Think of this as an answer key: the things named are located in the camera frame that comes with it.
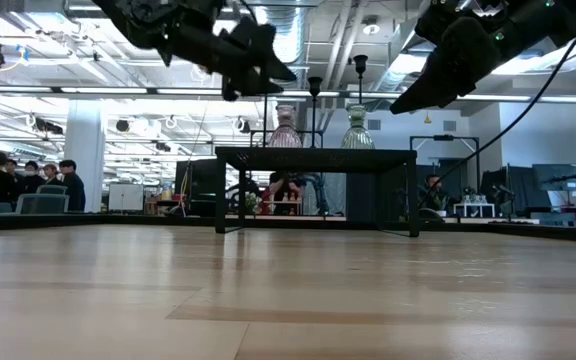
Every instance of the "clear glass vase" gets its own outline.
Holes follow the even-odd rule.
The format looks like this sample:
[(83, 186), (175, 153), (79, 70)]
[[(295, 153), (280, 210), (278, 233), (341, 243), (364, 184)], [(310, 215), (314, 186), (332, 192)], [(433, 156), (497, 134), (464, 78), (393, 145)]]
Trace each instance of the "clear glass vase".
[(366, 119), (366, 108), (363, 105), (350, 105), (346, 109), (350, 120), (350, 129), (346, 131), (344, 139), (341, 141), (342, 149), (374, 149), (370, 133), (364, 127)]
[(279, 126), (272, 133), (268, 147), (302, 147), (301, 139), (295, 131), (295, 108), (290, 105), (277, 106)]

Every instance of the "black cable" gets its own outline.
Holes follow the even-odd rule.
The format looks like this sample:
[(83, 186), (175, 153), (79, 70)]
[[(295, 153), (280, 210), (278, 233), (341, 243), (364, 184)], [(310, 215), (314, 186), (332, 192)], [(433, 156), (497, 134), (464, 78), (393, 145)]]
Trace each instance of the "black cable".
[(246, 8), (246, 10), (250, 12), (250, 17), (252, 17), (252, 19), (257, 23), (257, 16), (255, 16), (255, 12), (252, 11), (250, 5), (248, 5), (248, 3), (245, 0), (239, 0), (239, 2), (241, 2), (241, 5), (243, 5)]
[(564, 56), (561, 58), (561, 60), (559, 61), (559, 63), (557, 64), (557, 66), (555, 67), (555, 69), (553, 70), (552, 74), (550, 74), (550, 77), (548, 78), (548, 80), (546, 81), (546, 83), (544, 84), (544, 86), (541, 88), (541, 90), (539, 90), (539, 92), (537, 93), (537, 95), (535, 95), (535, 97), (532, 99), (532, 101), (530, 102), (530, 104), (528, 104), (528, 106), (526, 107), (526, 109), (510, 124), (508, 125), (507, 128), (505, 128), (502, 132), (500, 132), (497, 136), (495, 136), (494, 138), (492, 138), (492, 140), (490, 140), (489, 142), (487, 142), (484, 146), (482, 146), (478, 151), (473, 152), (472, 154), (470, 154), (468, 157), (462, 159), (460, 162), (458, 162), (457, 164), (455, 164), (455, 166), (451, 167), (450, 169), (448, 169), (448, 171), (443, 174), (442, 176), (439, 177), (439, 180), (437, 180), (434, 184), (432, 184), (432, 186), (428, 189), (428, 191), (426, 192), (426, 194), (424, 195), (423, 198), (421, 198), (421, 201), (419, 201), (418, 207), (420, 207), (428, 198), (428, 195), (430, 195), (430, 193), (435, 189), (435, 187), (437, 186), (438, 183), (440, 183), (443, 179), (446, 178), (446, 176), (450, 175), (453, 171), (459, 169), (463, 164), (465, 164), (468, 160), (474, 158), (475, 156), (481, 154), (482, 151), (486, 150), (487, 148), (490, 147), (490, 145), (494, 144), (497, 140), (501, 139), (502, 136), (506, 135), (506, 133), (508, 133), (512, 128), (515, 127), (515, 125), (517, 125), (519, 123), (519, 121), (521, 121), (521, 119), (523, 119), (526, 114), (528, 114), (528, 112), (535, 106), (535, 104), (537, 104), (537, 101), (539, 101), (539, 99), (541, 98), (541, 96), (544, 94), (544, 92), (546, 92), (546, 90), (548, 89), (548, 87), (550, 86), (550, 84), (552, 83), (552, 81), (555, 79), (555, 76), (557, 76), (557, 73), (559, 72), (559, 70), (561, 69), (561, 67), (566, 63), (566, 60), (568, 60), (568, 56), (570, 56), (570, 54), (572, 53), (573, 49), (576, 46), (576, 38), (575, 40), (573, 40), (573, 42), (570, 44), (570, 46), (568, 47), (568, 50), (566, 50), (566, 53), (564, 54)]

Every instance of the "ceiling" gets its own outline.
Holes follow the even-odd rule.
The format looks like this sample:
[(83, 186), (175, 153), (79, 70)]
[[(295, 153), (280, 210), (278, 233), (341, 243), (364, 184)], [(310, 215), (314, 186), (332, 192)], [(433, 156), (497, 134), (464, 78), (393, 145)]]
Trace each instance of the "ceiling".
[[(357, 86), (354, 66), (347, 66), (348, 59), (342, 58), (346, 48), (349, 58), (359, 54), (369, 57), (364, 81), (366, 87), (373, 90), (387, 71), (401, 73), (402, 80), (397, 87), (405, 89), (414, 81), (414, 73), (423, 67), (428, 49), (432, 49), (428, 43), (422, 43), (400, 53), (401, 49), (393, 46), (398, 36), (407, 36), (408, 33), (402, 35), (400, 32), (403, 32), (403, 25), (414, 24), (419, 15), (420, 0), (354, 0), (347, 12), (346, 24), (340, 21), (348, 3), (345, 0), (248, 2), (260, 20), (282, 21), (277, 24), (279, 34), (275, 50), (282, 60), (289, 62), (300, 79), (287, 84), (288, 89), (307, 89), (305, 79), (326, 76), (333, 44), (341, 31), (345, 31), (345, 37), (338, 60), (333, 64), (335, 72), (328, 86), (331, 90), (355, 89)], [(68, 4), (69, 8), (64, 9), (61, 1), (28, 0), (25, 8), (13, 8), (15, 11), (0, 9), (0, 44), (5, 55), (2, 66), (5, 71), (0, 71), (0, 85), (62, 88), (220, 86), (219, 75), (206, 74), (180, 59), (175, 59), (166, 68), (156, 51), (134, 47), (89, 0), (72, 0)], [(282, 6), (256, 6), (268, 4)], [(290, 11), (294, 18), (286, 23), (279, 15), (285, 17)], [(364, 26), (358, 25), (357, 36), (351, 41), (349, 33), (354, 23), (361, 23), (371, 16), (376, 18), (380, 31), (367, 35), (362, 31)], [(217, 22), (215, 31), (231, 29), (234, 24), (225, 16)], [(485, 78), (478, 84), (477, 92), (534, 94), (543, 84), (544, 74), (561, 56), (561, 51), (556, 51), (548, 40), (532, 50), (538, 50), (533, 52), (537, 55), (513, 60), (505, 68), (498, 69), (505, 75)], [(551, 87), (551, 93), (575, 95), (576, 56), (567, 62), (563, 72)], [(102, 101), (109, 119), (107, 181), (117, 181), (120, 176), (143, 180), (146, 176), (142, 174), (148, 175), (150, 181), (169, 180), (174, 176), (174, 162), (177, 160), (189, 156), (211, 156), (215, 144), (248, 144), (250, 135), (238, 130), (242, 120), (247, 121), (252, 130), (260, 130), (264, 125), (264, 103), (259, 99), (227, 103), (196, 96), (183, 97), (183, 100), (113, 97)], [(308, 104), (305, 99), (270, 99), (268, 109), (274, 109), (279, 102), (294, 104), (299, 114), (305, 114)], [(0, 150), (14, 153), (22, 161), (39, 157), (45, 161), (61, 158), (63, 136), (48, 135), (49, 141), (44, 141), (46, 134), (38, 133), (30, 125), (34, 118), (40, 118), (67, 131), (68, 103), (67, 97), (0, 94)], [(467, 103), (455, 103), (450, 108), (467, 113), (468, 106)], [(119, 132), (115, 127), (119, 120), (134, 124), (131, 131)], [(272, 111), (268, 114), (267, 125), (269, 128), (276, 126)], [(158, 151), (153, 142), (147, 141), (149, 139), (172, 145), (171, 151)], [(260, 136), (255, 136), (254, 141), (259, 140)], [(145, 158), (150, 159), (148, 163), (143, 161)]]

